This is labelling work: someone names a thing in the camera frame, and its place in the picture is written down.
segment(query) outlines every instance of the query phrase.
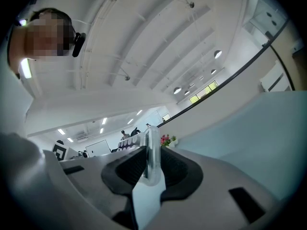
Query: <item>railing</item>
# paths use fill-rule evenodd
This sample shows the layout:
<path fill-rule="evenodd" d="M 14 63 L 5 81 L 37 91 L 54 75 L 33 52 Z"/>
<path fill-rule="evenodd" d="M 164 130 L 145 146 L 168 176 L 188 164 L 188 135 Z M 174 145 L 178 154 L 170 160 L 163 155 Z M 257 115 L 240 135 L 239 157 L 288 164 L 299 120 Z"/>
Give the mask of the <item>railing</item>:
<path fill-rule="evenodd" d="M 209 92 L 208 94 L 206 94 L 204 97 L 202 97 L 199 101 L 195 102 L 194 104 L 188 106 L 187 108 L 185 108 L 184 110 L 182 110 L 181 112 L 177 113 L 176 115 L 174 115 L 173 117 L 171 117 L 170 119 L 166 120 L 165 122 L 159 124 L 157 127 L 161 127 L 169 122 L 171 122 L 172 120 L 174 120 L 175 118 L 179 117 L 180 115 L 182 115 L 183 113 L 187 112 L 188 110 L 192 109 L 193 107 L 199 105 L 201 102 L 205 101 L 206 99 L 208 99 L 210 96 L 212 96 L 213 94 L 215 94 L 216 92 L 218 92 L 220 89 L 222 89 L 224 86 L 226 86 L 229 82 L 231 82 L 233 79 L 235 79 L 238 75 L 240 75 L 244 70 L 246 70 L 260 55 L 263 54 L 263 52 L 266 51 L 266 49 L 268 49 L 269 47 L 273 50 L 273 52 L 275 53 L 275 55 L 277 56 L 278 60 L 280 61 L 288 79 L 291 85 L 292 90 L 294 89 L 294 85 L 293 82 L 290 78 L 289 72 L 287 70 L 287 68 L 285 67 L 282 59 L 280 58 L 280 56 L 277 54 L 276 50 L 273 48 L 272 43 L 274 42 L 274 40 L 279 36 L 279 34 L 283 31 L 283 29 L 286 27 L 287 23 L 289 20 L 286 20 L 285 23 L 283 24 L 283 26 L 280 28 L 280 30 L 273 36 L 271 37 L 270 40 L 268 40 L 268 42 L 263 45 L 263 48 L 252 58 L 250 59 L 250 61 L 248 63 L 246 63 L 243 67 L 241 67 L 236 73 L 234 73 L 231 77 L 229 77 L 227 80 L 225 80 L 222 84 L 220 84 L 217 88 L 215 88 L 214 90 L 212 90 L 211 92 Z"/>

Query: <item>black headset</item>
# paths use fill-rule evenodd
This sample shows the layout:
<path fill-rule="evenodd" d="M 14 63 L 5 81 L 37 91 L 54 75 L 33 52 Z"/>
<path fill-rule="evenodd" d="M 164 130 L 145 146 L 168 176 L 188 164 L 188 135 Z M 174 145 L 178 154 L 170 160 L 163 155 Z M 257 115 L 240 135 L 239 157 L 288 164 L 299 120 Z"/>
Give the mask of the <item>black headset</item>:
<path fill-rule="evenodd" d="M 80 50 L 85 42 L 86 34 L 85 33 L 76 33 L 75 39 L 73 43 L 75 44 L 75 48 L 73 49 L 72 56 L 77 57 L 80 53 Z"/>

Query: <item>window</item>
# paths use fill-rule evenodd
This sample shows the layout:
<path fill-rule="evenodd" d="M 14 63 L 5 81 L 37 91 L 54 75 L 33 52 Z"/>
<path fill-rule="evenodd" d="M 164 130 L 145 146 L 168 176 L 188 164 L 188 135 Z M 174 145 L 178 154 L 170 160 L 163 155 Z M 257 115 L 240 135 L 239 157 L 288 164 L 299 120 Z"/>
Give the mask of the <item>window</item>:
<path fill-rule="evenodd" d="M 216 89 L 219 85 L 216 81 L 210 83 L 207 87 L 199 91 L 196 95 L 190 98 L 190 102 L 194 104 L 197 102 L 201 97 L 205 96 L 206 94 L 210 93 L 212 90 Z"/>
<path fill-rule="evenodd" d="M 163 119 L 166 121 L 166 120 L 170 119 L 170 118 L 171 118 L 171 116 L 170 116 L 169 114 L 166 114 L 166 115 L 165 115 L 165 116 L 163 116 L 162 118 L 163 118 Z"/>

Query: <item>hair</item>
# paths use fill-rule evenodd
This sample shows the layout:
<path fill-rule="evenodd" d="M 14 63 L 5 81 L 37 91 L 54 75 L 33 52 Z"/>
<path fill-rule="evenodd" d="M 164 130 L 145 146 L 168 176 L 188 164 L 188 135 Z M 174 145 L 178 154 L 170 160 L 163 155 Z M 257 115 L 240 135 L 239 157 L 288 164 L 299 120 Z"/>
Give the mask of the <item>hair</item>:
<path fill-rule="evenodd" d="M 64 145 L 64 142 L 61 140 L 57 140 L 57 143 Z"/>
<path fill-rule="evenodd" d="M 58 48 L 58 52 L 57 55 L 58 56 L 64 56 L 68 53 L 68 51 L 70 50 L 70 48 L 74 45 L 75 43 L 75 34 L 76 31 L 72 26 L 72 21 L 71 18 L 68 16 L 68 14 L 57 10 L 55 8 L 43 8 L 40 9 L 39 11 L 35 11 L 33 12 L 33 14 L 30 17 L 29 21 L 33 21 L 33 20 L 38 20 L 39 19 L 39 15 L 41 13 L 52 13 L 52 14 L 56 14 L 57 19 L 62 19 L 64 21 L 64 28 L 63 28 L 63 33 L 64 33 L 64 38 L 63 38 L 63 45 L 60 46 L 60 48 Z"/>

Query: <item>ceiling light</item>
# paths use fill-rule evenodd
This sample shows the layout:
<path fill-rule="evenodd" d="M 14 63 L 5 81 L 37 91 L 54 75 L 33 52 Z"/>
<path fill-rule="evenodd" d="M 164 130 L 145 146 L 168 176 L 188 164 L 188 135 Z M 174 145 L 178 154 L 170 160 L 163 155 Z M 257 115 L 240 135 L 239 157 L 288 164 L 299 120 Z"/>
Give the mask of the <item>ceiling light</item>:
<path fill-rule="evenodd" d="M 176 87 L 174 88 L 174 94 L 177 94 L 181 91 L 181 88 L 180 87 Z"/>
<path fill-rule="evenodd" d="M 19 21 L 19 23 L 20 23 L 20 25 L 24 26 L 24 25 L 27 24 L 27 21 L 26 20 L 21 20 L 21 21 Z"/>
<path fill-rule="evenodd" d="M 32 78 L 32 74 L 31 74 L 31 70 L 30 70 L 30 67 L 29 67 L 28 59 L 23 59 L 21 61 L 21 68 L 22 68 L 22 70 L 24 72 L 24 77 L 26 79 Z"/>
<path fill-rule="evenodd" d="M 106 117 L 102 120 L 102 124 L 104 125 L 106 123 Z"/>
<path fill-rule="evenodd" d="M 214 58 L 218 58 L 222 54 L 221 50 L 216 50 L 214 53 Z"/>
<path fill-rule="evenodd" d="M 61 135 L 65 135 L 64 131 L 62 129 L 58 129 L 58 132 L 61 133 Z"/>

